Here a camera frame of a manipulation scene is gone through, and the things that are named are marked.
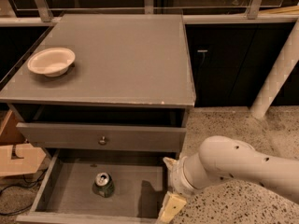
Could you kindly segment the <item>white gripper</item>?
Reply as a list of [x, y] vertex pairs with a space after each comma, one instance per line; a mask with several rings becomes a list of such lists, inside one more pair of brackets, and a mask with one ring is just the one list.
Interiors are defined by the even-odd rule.
[[170, 185], [176, 193], [168, 191], [165, 194], [155, 224], [169, 224], [186, 205], [185, 198], [191, 198], [199, 192], [200, 178], [197, 156], [185, 156], [179, 160], [164, 157], [163, 162], [169, 170]]

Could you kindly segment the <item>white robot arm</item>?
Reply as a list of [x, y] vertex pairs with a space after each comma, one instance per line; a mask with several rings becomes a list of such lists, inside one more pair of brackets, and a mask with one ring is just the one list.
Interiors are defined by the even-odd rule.
[[165, 157], [164, 163], [171, 189], [164, 196], [156, 224], [169, 224], [192, 196], [231, 179], [260, 185], [299, 203], [299, 160], [263, 154], [240, 140], [211, 136], [191, 156]]

